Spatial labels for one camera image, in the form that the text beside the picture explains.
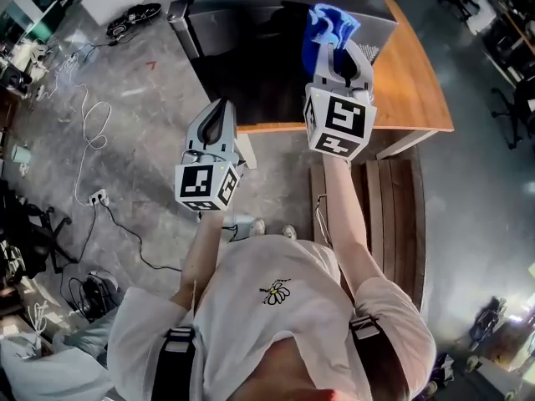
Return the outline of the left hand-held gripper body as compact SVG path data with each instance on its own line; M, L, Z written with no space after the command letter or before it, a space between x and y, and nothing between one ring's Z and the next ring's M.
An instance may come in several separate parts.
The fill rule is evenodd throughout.
M225 211L240 180L239 154L232 142L188 140L175 167L175 200L194 212Z

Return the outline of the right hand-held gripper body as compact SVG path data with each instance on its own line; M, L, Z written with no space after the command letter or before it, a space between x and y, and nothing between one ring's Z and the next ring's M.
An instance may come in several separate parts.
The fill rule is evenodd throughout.
M375 117L374 74L363 74L347 86L314 75L306 84L303 116L308 147L320 153L353 160L369 143Z

